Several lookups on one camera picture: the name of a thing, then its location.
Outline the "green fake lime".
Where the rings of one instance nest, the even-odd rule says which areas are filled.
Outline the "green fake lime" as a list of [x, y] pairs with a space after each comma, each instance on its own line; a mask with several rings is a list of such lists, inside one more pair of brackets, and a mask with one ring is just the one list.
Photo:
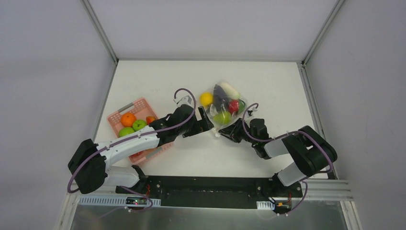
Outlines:
[[214, 122], [220, 126], [228, 125], [231, 119], [232, 115], [228, 111], [221, 111], [213, 117]]

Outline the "clear zip top bag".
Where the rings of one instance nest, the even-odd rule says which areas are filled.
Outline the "clear zip top bag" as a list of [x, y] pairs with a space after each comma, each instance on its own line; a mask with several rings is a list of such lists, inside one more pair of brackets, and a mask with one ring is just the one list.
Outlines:
[[212, 132], [217, 138], [220, 130], [232, 126], [248, 105], [247, 99], [227, 81], [219, 81], [202, 92], [199, 102], [213, 123]]

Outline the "white fake radish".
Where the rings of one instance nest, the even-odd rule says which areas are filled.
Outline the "white fake radish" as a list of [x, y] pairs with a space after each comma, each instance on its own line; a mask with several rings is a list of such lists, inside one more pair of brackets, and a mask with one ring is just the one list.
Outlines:
[[238, 100], [240, 98], [240, 93], [229, 83], [221, 82], [219, 85], [224, 90], [226, 95], [232, 100]]

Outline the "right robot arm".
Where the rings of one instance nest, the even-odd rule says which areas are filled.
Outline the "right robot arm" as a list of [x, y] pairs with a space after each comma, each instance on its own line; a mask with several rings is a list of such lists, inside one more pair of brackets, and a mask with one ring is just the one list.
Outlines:
[[251, 143], [256, 154], [265, 160], [289, 154], [293, 162], [276, 173], [272, 179], [272, 191], [284, 196], [291, 185], [332, 168], [338, 158], [335, 149], [310, 126], [270, 138], [264, 119], [254, 118], [249, 122], [238, 119], [219, 130], [219, 134], [232, 142]]

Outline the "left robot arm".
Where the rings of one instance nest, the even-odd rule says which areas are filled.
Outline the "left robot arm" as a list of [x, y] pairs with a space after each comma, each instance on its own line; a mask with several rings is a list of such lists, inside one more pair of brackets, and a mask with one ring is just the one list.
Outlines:
[[135, 194], [142, 193], [146, 187], [145, 179], [134, 168], [118, 167], [115, 163], [135, 153], [172, 143], [178, 136], [191, 137], [214, 127], [203, 107], [198, 107], [200, 120], [195, 111], [183, 104], [173, 113], [130, 135], [103, 144], [91, 139], [82, 141], [68, 163], [72, 174], [68, 192], [89, 194], [104, 184], [110, 184], [128, 187]]

